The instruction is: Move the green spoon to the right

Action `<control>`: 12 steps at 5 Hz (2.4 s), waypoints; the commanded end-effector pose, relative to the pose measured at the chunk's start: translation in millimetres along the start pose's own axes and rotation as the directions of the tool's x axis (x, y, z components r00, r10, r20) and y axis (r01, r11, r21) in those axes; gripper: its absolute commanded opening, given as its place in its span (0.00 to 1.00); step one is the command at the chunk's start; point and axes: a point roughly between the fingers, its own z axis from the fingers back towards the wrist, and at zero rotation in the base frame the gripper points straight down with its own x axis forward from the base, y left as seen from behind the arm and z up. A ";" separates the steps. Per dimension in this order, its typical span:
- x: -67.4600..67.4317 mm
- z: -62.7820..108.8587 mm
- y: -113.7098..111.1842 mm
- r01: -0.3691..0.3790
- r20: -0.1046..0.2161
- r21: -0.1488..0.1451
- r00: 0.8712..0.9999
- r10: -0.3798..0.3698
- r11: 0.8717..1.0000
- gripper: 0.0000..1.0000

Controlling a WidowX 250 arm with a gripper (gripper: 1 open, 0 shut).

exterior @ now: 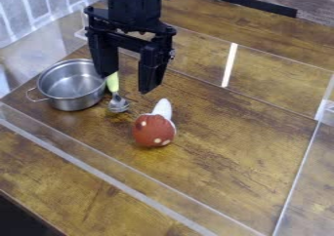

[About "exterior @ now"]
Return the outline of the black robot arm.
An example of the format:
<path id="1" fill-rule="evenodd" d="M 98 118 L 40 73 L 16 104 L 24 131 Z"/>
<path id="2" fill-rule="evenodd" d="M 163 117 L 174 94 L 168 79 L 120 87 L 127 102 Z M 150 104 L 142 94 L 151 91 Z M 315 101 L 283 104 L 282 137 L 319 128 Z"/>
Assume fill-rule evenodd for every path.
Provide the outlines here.
<path id="1" fill-rule="evenodd" d="M 88 6 L 86 37 L 95 71 L 108 77 L 119 71 L 119 49 L 139 54 L 139 92 L 147 94 L 163 81 L 175 56 L 176 29 L 162 22 L 163 0 L 107 0 L 107 9 Z"/>

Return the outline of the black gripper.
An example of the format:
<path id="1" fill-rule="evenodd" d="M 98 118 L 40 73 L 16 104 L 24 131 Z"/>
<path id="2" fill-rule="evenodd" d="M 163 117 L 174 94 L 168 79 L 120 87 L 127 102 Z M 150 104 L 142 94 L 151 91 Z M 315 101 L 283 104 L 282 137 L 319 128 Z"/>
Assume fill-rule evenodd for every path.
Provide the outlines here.
<path id="1" fill-rule="evenodd" d="M 147 94 L 163 81 L 176 29 L 160 20 L 160 6 L 88 6 L 86 37 L 96 73 L 119 70 L 119 49 L 139 53 L 139 92 Z"/>

